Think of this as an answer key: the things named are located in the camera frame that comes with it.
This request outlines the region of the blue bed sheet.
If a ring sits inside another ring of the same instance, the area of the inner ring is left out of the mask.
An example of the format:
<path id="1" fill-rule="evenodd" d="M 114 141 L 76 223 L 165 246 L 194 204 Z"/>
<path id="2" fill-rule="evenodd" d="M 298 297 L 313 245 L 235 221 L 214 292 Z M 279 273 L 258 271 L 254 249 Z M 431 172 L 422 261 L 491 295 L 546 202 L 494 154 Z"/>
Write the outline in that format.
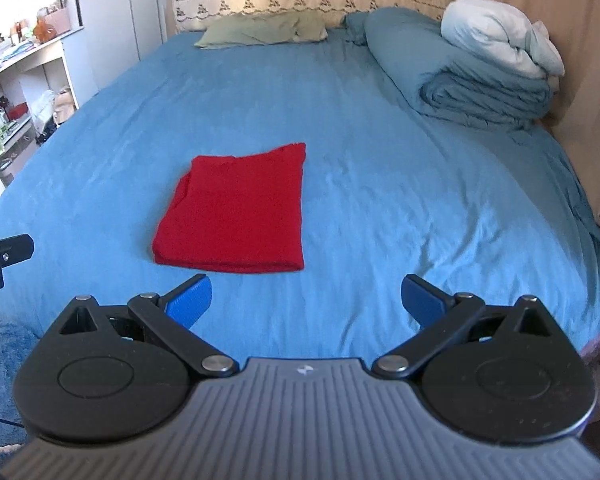
<path id="1" fill-rule="evenodd" d="M 400 285 L 509 306 L 543 301 L 585 356 L 600 351 L 600 229 L 544 130 L 463 128 L 409 108 L 370 52 L 319 44 L 199 50 L 183 34 L 91 98 L 0 196 L 0 238 L 33 257 L 5 272 L 0 321 L 43 333 L 68 302 L 123 304 L 189 270 L 159 266 L 155 230 L 198 155 L 306 144 L 306 266 L 211 275 L 194 332 L 236 360 L 375 359 L 416 334 Z"/>

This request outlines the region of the orange item on desk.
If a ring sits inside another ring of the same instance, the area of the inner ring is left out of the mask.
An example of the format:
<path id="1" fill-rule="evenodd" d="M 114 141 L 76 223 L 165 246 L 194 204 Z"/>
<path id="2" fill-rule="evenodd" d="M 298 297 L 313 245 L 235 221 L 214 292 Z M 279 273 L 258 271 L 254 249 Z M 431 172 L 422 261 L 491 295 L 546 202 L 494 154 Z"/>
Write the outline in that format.
<path id="1" fill-rule="evenodd" d="M 33 37 L 37 44 L 45 44 L 57 37 L 56 29 L 45 18 L 37 18 L 33 29 Z"/>

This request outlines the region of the white shelf desk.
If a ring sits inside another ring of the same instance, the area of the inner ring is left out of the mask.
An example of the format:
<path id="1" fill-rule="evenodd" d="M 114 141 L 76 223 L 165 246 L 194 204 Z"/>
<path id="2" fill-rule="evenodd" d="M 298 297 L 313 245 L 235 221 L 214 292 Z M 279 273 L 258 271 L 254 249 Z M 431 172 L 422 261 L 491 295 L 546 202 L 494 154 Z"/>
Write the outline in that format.
<path id="1" fill-rule="evenodd" d="M 34 125 L 31 110 L 47 90 L 59 92 L 68 87 L 78 110 L 97 93 L 97 84 L 88 52 L 83 40 L 86 39 L 84 27 L 70 30 L 61 36 L 41 44 L 8 60 L 0 68 L 0 96 L 4 96 L 14 105 L 27 103 L 28 111 L 16 121 L 15 133 L 9 133 L 5 148 L 10 153 L 18 151 L 19 140 L 23 136 L 31 142 L 14 159 L 15 169 L 7 168 L 9 174 L 18 174 L 38 150 L 33 140 Z M 0 195 L 5 188 L 0 176 Z"/>

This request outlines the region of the red knit sweater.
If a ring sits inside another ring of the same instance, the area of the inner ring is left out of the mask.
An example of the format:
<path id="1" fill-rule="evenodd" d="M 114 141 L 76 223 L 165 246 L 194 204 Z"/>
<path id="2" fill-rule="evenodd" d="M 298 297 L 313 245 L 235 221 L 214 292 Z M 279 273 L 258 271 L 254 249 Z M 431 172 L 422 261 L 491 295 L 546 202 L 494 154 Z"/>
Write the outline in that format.
<path id="1" fill-rule="evenodd" d="M 249 156 L 195 157 L 158 224 L 155 262 L 225 273 L 302 270 L 305 160 L 303 143 Z"/>

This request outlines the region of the blue fluffy rug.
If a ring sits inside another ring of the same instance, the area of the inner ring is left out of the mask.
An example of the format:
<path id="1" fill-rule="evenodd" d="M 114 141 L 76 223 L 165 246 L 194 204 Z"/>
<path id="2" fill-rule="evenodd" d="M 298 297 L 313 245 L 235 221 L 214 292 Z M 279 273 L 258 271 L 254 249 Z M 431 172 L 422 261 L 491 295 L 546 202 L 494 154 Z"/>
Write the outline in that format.
<path id="1" fill-rule="evenodd" d="M 12 396 L 12 385 L 37 342 L 38 337 L 29 327 L 0 322 L 0 448 L 21 444 L 27 439 Z"/>

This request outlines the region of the green pillow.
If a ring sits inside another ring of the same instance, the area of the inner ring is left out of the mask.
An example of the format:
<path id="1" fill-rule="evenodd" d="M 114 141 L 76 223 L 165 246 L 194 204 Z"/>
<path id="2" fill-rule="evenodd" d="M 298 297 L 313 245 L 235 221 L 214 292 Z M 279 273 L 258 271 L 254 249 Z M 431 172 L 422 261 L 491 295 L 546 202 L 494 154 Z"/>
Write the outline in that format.
<path id="1" fill-rule="evenodd" d="M 316 11 L 232 14 L 213 22 L 194 43 L 198 49 L 224 49 L 271 44 L 308 44 L 328 37 Z"/>

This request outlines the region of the white folded blanket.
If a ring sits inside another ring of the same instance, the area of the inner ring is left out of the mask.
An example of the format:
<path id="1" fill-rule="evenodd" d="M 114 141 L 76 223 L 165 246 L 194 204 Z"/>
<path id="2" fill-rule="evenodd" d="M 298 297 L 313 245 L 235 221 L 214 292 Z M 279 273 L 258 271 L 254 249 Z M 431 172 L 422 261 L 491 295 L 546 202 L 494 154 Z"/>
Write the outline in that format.
<path id="1" fill-rule="evenodd" d="M 565 64 L 542 21 L 495 0 L 455 0 L 442 15 L 441 35 L 503 70 L 532 78 L 565 76 Z"/>

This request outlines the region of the blue rolled duvet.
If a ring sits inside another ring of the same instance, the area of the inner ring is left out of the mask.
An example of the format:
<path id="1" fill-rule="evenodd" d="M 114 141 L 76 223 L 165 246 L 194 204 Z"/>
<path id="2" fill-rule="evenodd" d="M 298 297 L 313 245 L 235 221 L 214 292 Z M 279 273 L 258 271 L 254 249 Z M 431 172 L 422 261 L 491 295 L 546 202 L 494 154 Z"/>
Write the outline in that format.
<path id="1" fill-rule="evenodd" d="M 342 24 L 420 114 L 511 132 L 531 128 L 550 111 L 546 80 L 516 75 L 450 44 L 440 23 L 425 14 L 389 6 L 350 13 Z"/>

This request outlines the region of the white grey wardrobe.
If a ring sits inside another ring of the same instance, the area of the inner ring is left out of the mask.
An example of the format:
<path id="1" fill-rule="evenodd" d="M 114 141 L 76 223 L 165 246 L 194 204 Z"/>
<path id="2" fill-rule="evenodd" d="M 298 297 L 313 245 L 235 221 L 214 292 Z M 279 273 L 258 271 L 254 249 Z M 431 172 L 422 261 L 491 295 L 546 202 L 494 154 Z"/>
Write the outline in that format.
<path id="1" fill-rule="evenodd" d="M 76 1 L 97 89 L 162 45 L 158 0 Z"/>

